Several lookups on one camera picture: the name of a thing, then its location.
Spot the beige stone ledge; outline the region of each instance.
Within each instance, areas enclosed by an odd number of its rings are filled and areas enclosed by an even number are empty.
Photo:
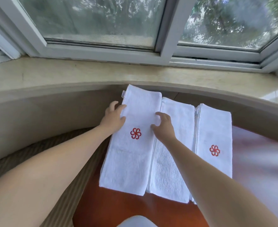
[[[278,77],[272,74],[28,57],[0,64],[0,103],[127,84],[211,96],[278,115]]]

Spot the red embroidered flower logo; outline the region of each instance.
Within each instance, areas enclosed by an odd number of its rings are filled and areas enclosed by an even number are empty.
[[[141,136],[141,132],[139,128],[134,128],[130,134],[132,135],[132,139],[139,139],[139,137]]]
[[[220,150],[217,145],[212,145],[212,147],[209,150],[213,156],[218,156],[220,153]]]

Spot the striped floor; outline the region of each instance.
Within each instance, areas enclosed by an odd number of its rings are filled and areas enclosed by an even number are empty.
[[[19,151],[12,153],[0,160],[0,177],[18,164],[31,158],[32,156],[56,146],[64,141],[74,138],[91,128],[79,129],[55,137],[51,137],[40,142],[34,143]],[[106,139],[95,151],[90,160],[85,164],[76,178],[64,191],[50,214],[41,227],[73,227],[72,217],[81,198],[85,185],[95,171],[104,151],[107,148],[109,139]]]

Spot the stack of folded towels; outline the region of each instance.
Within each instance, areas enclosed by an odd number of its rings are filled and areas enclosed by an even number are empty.
[[[129,85],[122,104],[123,127],[112,135],[100,173],[99,186],[143,196],[145,191],[177,202],[194,202],[166,147],[156,139],[155,115],[170,115],[176,138],[199,157],[232,177],[232,119],[230,112],[175,102]]]

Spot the forearm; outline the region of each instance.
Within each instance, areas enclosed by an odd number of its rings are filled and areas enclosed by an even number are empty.
[[[0,226],[39,226],[101,142],[98,126],[28,159],[0,178]]]
[[[235,180],[177,139],[164,145],[210,226],[278,226],[276,216]]]

